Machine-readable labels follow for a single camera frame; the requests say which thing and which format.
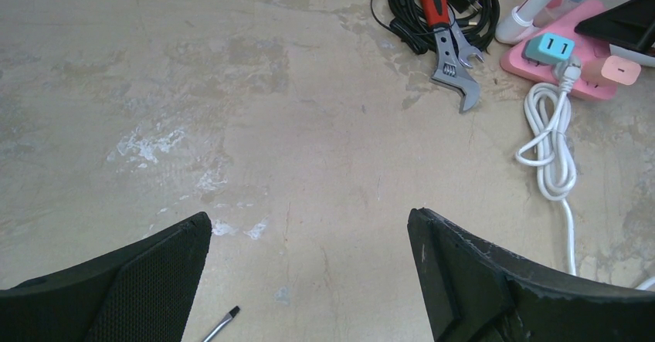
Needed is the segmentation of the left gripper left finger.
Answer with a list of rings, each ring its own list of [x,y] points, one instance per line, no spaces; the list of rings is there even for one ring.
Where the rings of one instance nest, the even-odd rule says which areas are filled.
[[[180,341],[212,222],[199,212],[141,241],[1,291],[3,341]]]

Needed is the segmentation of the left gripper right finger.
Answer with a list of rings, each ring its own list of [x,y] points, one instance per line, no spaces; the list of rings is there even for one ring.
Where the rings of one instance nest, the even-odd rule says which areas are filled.
[[[654,294],[548,268],[427,209],[407,225],[436,341],[652,341]]]

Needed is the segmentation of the salmon pink USB charger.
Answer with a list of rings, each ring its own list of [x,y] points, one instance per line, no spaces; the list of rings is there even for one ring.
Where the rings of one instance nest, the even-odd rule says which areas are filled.
[[[607,56],[586,62],[581,78],[590,86],[633,85],[641,73],[641,65],[620,56]]]

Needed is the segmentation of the teal USB charger plug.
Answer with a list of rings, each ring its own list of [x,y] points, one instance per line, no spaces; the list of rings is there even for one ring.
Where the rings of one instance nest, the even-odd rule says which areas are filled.
[[[529,39],[524,45],[521,57],[538,65],[552,66],[567,61],[574,48],[573,40],[546,32]]]

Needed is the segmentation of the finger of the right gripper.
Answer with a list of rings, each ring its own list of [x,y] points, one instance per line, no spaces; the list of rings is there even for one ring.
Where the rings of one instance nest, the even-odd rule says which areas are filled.
[[[634,52],[654,44],[654,0],[629,0],[581,21],[575,32]]]

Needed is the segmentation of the pink power strip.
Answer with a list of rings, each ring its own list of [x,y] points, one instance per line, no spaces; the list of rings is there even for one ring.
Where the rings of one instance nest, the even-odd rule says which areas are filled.
[[[612,54],[609,52],[609,44],[607,42],[580,35],[575,32],[575,27],[581,21],[598,15],[605,10],[606,8],[604,4],[599,0],[588,0],[583,2],[578,7],[564,14],[559,19],[548,24],[524,41],[509,49],[501,58],[501,68],[526,80],[531,80],[536,83],[553,83],[555,85],[559,84],[558,74],[560,74],[565,65],[569,63],[579,64],[581,66],[582,75],[582,66],[586,62],[597,58],[605,58]],[[562,64],[558,63],[549,66],[538,65],[537,63],[529,62],[521,57],[525,43],[529,39],[546,32],[552,32],[575,42],[575,48],[567,61],[564,61]],[[620,85],[590,86],[580,77],[575,82],[570,95],[583,100],[610,100],[616,95],[618,86]]]

